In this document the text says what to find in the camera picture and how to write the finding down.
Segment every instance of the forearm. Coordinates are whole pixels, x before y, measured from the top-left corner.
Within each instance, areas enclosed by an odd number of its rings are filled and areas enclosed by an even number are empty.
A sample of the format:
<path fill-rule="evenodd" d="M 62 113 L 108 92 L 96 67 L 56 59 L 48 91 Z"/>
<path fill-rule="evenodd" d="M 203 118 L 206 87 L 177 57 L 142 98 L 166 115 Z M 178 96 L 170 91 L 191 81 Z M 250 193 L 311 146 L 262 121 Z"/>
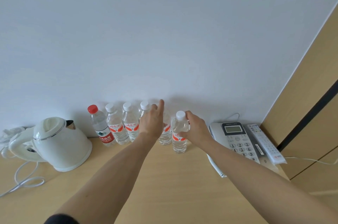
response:
<path fill-rule="evenodd" d="M 141 134 L 111 158 L 57 213 L 80 224 L 113 223 L 127 201 L 144 159 L 154 145 Z"/>
<path fill-rule="evenodd" d="M 202 147 L 268 223 L 338 223 L 331 208 L 214 140 Z"/>

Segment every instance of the barcode sticker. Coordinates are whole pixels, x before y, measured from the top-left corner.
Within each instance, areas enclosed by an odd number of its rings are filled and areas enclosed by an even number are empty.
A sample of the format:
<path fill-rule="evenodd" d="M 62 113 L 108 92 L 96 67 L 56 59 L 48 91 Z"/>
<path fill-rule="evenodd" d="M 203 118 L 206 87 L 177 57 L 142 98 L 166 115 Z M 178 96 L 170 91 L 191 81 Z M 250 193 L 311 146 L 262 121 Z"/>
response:
<path fill-rule="evenodd" d="M 261 155 L 264 155 L 263 151 L 261 150 L 261 148 L 259 147 L 258 144 L 255 144 L 256 145 L 256 148 L 258 149 L 258 151 L 260 152 Z"/>

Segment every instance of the kettle lid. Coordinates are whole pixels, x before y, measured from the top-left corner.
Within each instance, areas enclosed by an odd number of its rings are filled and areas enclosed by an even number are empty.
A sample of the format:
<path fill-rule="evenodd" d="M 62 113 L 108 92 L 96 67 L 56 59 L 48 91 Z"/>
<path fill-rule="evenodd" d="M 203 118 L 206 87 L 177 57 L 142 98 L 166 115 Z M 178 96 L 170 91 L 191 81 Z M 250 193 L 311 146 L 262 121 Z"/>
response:
<path fill-rule="evenodd" d="M 43 140 L 53 136 L 65 125 L 65 119 L 61 117 L 49 117 L 39 122 L 34 127 L 33 137 L 35 140 Z"/>

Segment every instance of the orange and white label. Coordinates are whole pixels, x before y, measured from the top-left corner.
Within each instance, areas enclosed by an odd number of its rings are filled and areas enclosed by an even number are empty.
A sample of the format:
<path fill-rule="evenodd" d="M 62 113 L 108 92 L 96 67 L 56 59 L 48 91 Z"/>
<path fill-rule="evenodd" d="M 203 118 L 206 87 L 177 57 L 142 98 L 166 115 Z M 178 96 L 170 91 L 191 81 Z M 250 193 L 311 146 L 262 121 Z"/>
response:
<path fill-rule="evenodd" d="M 166 123 L 163 123 L 164 124 L 164 128 L 163 128 L 163 132 L 167 132 L 170 130 L 170 124 L 166 124 Z"/>
<path fill-rule="evenodd" d="M 109 129 L 112 132 L 122 132 L 123 131 L 123 124 L 122 123 L 120 123 L 120 124 L 110 124 L 108 126 L 109 126 Z"/>
<path fill-rule="evenodd" d="M 130 132 L 137 131 L 139 129 L 139 123 L 124 124 L 126 129 Z"/>
<path fill-rule="evenodd" d="M 109 127 L 105 128 L 102 131 L 95 131 L 96 134 L 100 137 L 103 143 L 110 143 L 114 140 L 112 132 L 109 130 Z"/>
<path fill-rule="evenodd" d="M 174 141 L 184 141 L 186 138 L 181 137 L 178 133 L 173 132 L 172 133 L 172 139 Z"/>

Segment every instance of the telephone screen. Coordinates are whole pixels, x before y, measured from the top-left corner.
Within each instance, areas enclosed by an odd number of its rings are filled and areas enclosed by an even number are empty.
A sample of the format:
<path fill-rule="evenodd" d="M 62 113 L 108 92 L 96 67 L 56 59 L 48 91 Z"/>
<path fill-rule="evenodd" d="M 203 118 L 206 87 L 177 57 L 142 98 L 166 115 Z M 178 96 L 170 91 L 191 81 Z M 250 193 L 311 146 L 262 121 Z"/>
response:
<path fill-rule="evenodd" d="M 240 126 L 231 126 L 231 127 L 225 127 L 226 132 L 242 132 L 242 129 Z"/>

